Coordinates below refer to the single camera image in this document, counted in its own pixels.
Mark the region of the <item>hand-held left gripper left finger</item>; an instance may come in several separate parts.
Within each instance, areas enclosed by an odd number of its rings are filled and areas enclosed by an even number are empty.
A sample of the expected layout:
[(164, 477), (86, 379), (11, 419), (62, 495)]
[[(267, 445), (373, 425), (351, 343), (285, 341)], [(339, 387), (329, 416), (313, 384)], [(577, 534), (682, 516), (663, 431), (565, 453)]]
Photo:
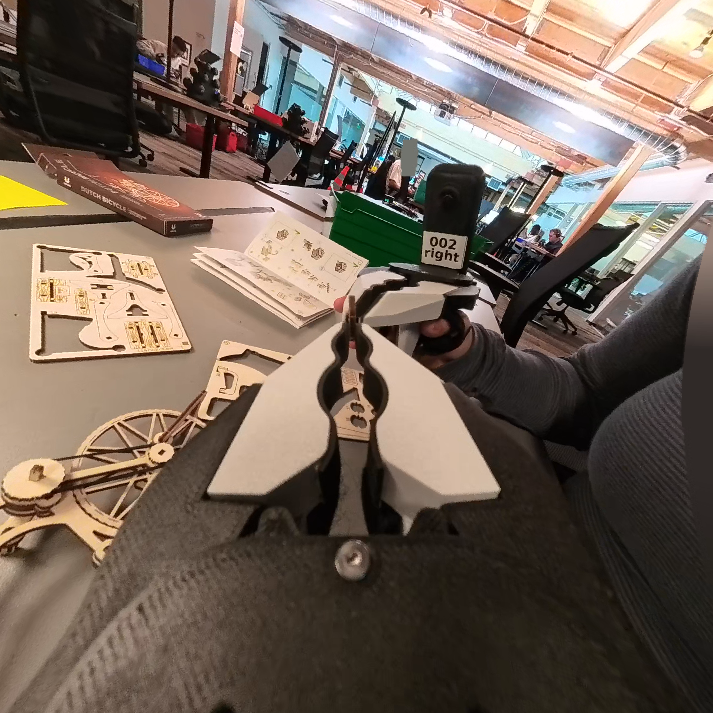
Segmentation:
[(337, 455), (332, 408), (349, 356), (332, 326), (266, 378), (210, 482), (212, 500), (320, 502), (320, 478)]

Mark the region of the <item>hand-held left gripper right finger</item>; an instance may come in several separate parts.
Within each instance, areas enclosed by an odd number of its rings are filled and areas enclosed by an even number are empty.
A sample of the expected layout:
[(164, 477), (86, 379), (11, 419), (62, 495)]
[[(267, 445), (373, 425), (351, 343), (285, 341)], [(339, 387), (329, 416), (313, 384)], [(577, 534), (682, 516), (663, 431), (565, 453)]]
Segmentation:
[(361, 498), (370, 534), (405, 534), (416, 516), (497, 498), (501, 487), (444, 383), (374, 328), (356, 327), (374, 409)]

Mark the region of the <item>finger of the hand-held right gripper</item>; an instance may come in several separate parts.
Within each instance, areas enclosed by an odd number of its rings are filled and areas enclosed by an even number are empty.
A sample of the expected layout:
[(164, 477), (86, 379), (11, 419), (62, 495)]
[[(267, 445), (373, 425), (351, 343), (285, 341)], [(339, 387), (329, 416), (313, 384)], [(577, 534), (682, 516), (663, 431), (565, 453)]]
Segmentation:
[(392, 270), (366, 269), (361, 272), (348, 293), (348, 309), (354, 315), (366, 315), (380, 296), (388, 291), (400, 290), (407, 285), (405, 276)]
[(374, 328), (430, 322), (441, 317), (446, 295), (446, 283), (421, 281), (409, 287), (389, 280), (361, 295), (359, 321)]

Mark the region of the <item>small wooden model part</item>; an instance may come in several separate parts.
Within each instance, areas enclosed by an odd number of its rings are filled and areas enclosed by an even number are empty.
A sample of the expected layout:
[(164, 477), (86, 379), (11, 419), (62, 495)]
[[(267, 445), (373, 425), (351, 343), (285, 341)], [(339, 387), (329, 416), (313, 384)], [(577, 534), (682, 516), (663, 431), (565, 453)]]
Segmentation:
[(342, 367), (341, 375), (346, 401), (333, 416), (337, 437), (345, 441), (367, 442), (375, 412), (364, 395), (364, 372)]

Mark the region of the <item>wooden bicycle model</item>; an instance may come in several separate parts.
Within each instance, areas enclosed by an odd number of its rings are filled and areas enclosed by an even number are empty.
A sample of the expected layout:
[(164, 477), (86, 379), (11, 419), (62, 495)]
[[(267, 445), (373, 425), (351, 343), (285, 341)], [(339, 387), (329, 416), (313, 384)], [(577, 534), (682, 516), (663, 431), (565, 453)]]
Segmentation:
[(69, 456), (33, 458), (1, 483), (1, 555), (31, 533), (65, 528), (98, 567), (128, 514), (170, 461), (206, 425), (201, 391), (181, 412), (149, 408), (122, 414), (90, 433)]

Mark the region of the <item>person's right forearm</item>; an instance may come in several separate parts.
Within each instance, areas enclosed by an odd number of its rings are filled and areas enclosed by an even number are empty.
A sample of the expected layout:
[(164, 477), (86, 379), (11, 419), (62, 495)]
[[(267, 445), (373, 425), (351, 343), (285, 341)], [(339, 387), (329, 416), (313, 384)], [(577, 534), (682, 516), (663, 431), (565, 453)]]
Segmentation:
[(684, 341), (702, 257), (595, 344), (568, 358), (514, 349), (473, 326), (474, 343), (436, 369), (445, 382), (476, 397), (492, 414), (546, 441), (586, 449), (615, 412), (643, 413), (652, 399), (666, 419), (680, 401)]

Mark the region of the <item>wooden parts sheet yellow etching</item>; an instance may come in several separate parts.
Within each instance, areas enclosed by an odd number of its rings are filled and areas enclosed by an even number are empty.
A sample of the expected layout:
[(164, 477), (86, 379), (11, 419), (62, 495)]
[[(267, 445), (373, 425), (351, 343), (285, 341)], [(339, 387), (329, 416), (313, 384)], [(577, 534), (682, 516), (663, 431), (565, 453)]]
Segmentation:
[(33, 245), (31, 275), (31, 361), (192, 350), (152, 257)]

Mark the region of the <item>person's right hand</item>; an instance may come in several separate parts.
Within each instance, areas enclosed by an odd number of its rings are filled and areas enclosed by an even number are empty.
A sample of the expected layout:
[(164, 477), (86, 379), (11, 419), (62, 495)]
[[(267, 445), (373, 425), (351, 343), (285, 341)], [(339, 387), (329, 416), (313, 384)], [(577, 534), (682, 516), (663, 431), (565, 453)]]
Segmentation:
[[(476, 335), (473, 326), (467, 315), (460, 312), (460, 320), (463, 323), (463, 340), (450, 352), (442, 352), (437, 355), (420, 354), (417, 361), (431, 371), (437, 371), (442, 367), (463, 358), (473, 348), (476, 342)], [(420, 324), (421, 335), (427, 339), (440, 339), (449, 334), (450, 325), (446, 319), (431, 320)]]

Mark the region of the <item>green plastic bin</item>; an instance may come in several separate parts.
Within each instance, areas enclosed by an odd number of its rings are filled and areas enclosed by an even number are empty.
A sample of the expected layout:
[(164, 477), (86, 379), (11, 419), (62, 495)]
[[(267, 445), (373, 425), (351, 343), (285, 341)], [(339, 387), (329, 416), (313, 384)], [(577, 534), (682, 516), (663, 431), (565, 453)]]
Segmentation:
[(452, 190), (426, 203), (426, 228), (422, 221), (362, 194), (339, 192), (334, 198), (329, 236), (364, 257), (370, 267), (405, 263), (463, 272), (471, 260), (493, 246), (476, 232), (477, 212), (469, 201), (463, 202)]

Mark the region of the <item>white instruction booklet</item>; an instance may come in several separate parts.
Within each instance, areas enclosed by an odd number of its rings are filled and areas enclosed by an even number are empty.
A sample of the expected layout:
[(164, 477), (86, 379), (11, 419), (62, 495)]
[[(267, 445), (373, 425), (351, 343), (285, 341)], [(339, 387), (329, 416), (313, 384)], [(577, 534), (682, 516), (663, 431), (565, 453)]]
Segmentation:
[(280, 212), (243, 251), (199, 247), (191, 262), (296, 329), (332, 313), (369, 264)]

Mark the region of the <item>person's grey sweater torso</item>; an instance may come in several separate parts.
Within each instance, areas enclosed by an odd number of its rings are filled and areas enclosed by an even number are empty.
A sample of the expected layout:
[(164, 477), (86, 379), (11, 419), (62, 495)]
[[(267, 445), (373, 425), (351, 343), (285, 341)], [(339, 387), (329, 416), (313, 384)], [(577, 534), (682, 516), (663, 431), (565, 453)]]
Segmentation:
[(682, 371), (619, 405), (567, 487), (617, 598), (684, 712), (708, 703), (709, 618), (682, 428)]

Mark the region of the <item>dark red-brown product box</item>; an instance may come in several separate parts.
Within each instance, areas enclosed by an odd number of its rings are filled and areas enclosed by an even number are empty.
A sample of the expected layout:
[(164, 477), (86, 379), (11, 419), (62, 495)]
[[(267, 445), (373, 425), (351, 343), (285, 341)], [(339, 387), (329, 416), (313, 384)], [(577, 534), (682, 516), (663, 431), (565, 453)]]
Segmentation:
[(119, 170), (87, 151), (22, 143), (34, 163), (62, 188), (165, 237), (212, 230), (212, 218)]

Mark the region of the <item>yellow sticky note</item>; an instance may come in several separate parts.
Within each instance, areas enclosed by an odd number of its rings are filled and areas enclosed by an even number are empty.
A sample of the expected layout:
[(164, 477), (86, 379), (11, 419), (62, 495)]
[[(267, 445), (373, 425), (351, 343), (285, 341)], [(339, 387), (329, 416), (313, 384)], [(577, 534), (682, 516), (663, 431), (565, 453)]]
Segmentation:
[(1, 211), (9, 209), (50, 208), (67, 203), (24, 185), (4, 175), (1, 181)]

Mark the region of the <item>black mesh office chair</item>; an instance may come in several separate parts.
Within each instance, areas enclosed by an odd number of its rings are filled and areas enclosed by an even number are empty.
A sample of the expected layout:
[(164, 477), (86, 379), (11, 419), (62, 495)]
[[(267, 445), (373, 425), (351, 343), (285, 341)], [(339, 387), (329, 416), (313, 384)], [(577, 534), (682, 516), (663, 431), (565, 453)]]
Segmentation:
[(19, 77), (33, 132), (49, 146), (143, 159), (131, 1), (18, 1)]

